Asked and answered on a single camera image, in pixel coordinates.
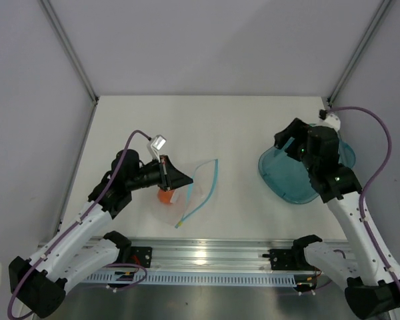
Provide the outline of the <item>orange toy pumpkin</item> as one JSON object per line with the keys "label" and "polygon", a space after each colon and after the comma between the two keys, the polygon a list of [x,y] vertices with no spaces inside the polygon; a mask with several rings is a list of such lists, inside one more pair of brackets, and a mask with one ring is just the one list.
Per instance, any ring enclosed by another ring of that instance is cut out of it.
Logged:
{"label": "orange toy pumpkin", "polygon": [[157,192],[157,198],[161,203],[171,205],[174,203],[174,190],[164,191],[162,189],[159,189]]}

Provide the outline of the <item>clear zip top bag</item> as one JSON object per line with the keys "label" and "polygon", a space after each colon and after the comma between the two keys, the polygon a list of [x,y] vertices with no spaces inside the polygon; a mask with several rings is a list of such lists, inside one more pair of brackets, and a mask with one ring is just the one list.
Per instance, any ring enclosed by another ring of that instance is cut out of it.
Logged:
{"label": "clear zip top bag", "polygon": [[154,218],[176,229],[196,212],[201,210],[212,198],[218,181],[219,160],[204,159],[182,164],[181,171],[193,179],[193,183],[174,190],[174,203],[166,205],[157,198],[151,204]]}

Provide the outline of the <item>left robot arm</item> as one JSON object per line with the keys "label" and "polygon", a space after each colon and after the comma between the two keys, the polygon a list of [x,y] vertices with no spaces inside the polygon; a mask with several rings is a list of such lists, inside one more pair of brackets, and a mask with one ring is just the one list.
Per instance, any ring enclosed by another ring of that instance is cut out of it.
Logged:
{"label": "left robot arm", "polygon": [[19,300],[41,319],[50,316],[84,278],[102,267],[130,262],[131,241],[116,231],[89,250],[81,249],[130,204],[134,191],[172,191],[192,183],[166,155],[142,165],[138,152],[121,150],[73,221],[29,258],[17,256],[10,262],[11,300]]}

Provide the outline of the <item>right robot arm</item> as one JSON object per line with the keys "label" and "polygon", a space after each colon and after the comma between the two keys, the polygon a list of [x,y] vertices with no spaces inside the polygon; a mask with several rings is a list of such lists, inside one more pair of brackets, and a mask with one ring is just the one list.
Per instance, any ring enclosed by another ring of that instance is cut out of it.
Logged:
{"label": "right robot arm", "polygon": [[339,162],[337,128],[326,121],[310,125],[296,118],[275,134],[275,147],[303,164],[312,188],[336,217],[356,258],[349,261],[318,236],[309,235],[293,242],[292,264],[324,272],[344,292],[359,319],[400,308],[400,264],[367,211],[366,189]]}

